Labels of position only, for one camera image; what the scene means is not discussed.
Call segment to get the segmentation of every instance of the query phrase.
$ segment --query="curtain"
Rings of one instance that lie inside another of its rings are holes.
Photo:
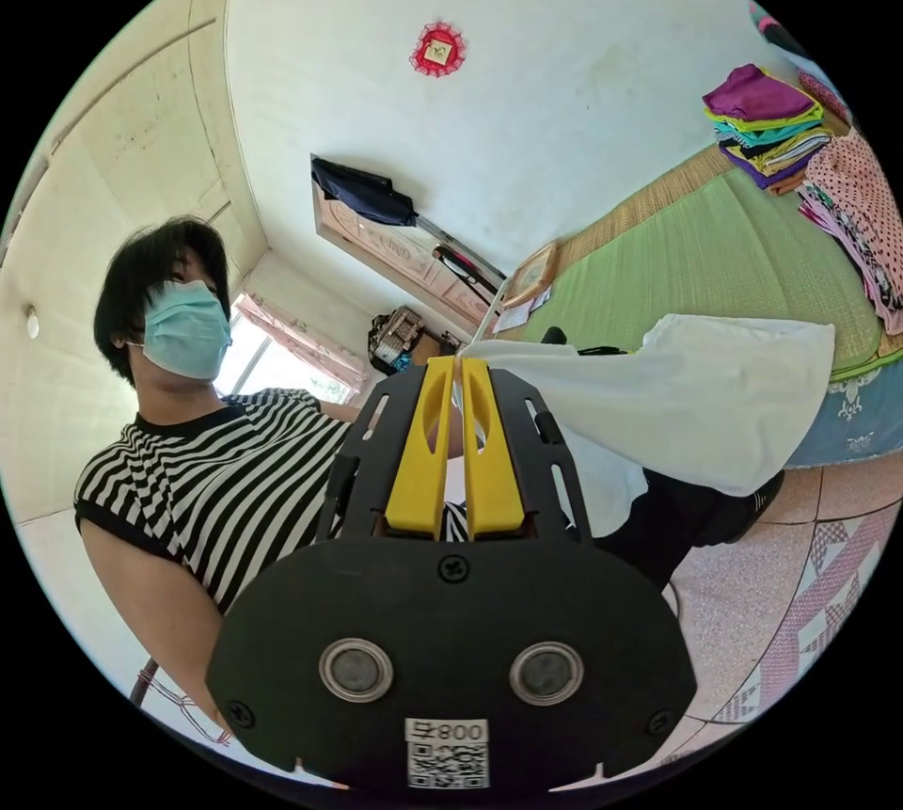
[[[292,355],[347,387],[351,396],[357,396],[364,389],[367,382],[364,362],[354,353],[311,330],[297,318],[267,305],[258,295],[242,295],[236,308]]]

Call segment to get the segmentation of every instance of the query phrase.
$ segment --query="person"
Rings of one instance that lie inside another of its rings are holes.
[[[117,252],[94,341],[134,388],[138,409],[87,462],[73,502],[88,559],[122,620],[229,731],[205,683],[223,615],[265,568],[313,542],[333,458],[358,410],[301,389],[217,392],[230,346],[227,273],[219,235],[191,217],[143,231]],[[449,457],[463,449],[455,412]],[[773,499],[756,494],[727,511],[728,498],[714,491],[647,479],[627,523],[595,542],[659,589],[691,548],[743,533]],[[446,504],[442,536],[467,540],[464,505]]]

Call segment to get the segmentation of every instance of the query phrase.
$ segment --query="window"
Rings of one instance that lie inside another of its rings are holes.
[[[244,396],[269,387],[305,389],[325,403],[344,403],[351,391],[280,346],[244,315],[232,324],[232,346],[214,381],[224,396]]]

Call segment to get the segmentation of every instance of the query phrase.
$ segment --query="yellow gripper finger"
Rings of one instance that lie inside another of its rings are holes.
[[[519,531],[524,523],[524,506],[489,366],[478,358],[462,358],[460,367],[467,533],[470,540],[476,540],[487,534]],[[477,443],[477,424],[485,437],[482,450]]]
[[[439,538],[445,508],[453,382],[454,356],[431,358],[386,510],[386,522],[394,531]],[[436,447],[432,450],[430,436],[434,430]]]

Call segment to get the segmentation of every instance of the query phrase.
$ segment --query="stack of clothes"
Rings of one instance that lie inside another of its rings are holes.
[[[821,104],[754,64],[731,71],[703,104],[721,152],[778,196],[802,184],[806,165],[833,136]]]
[[[836,137],[799,191],[801,213],[849,255],[887,332],[903,333],[903,217],[871,146],[855,129]]]

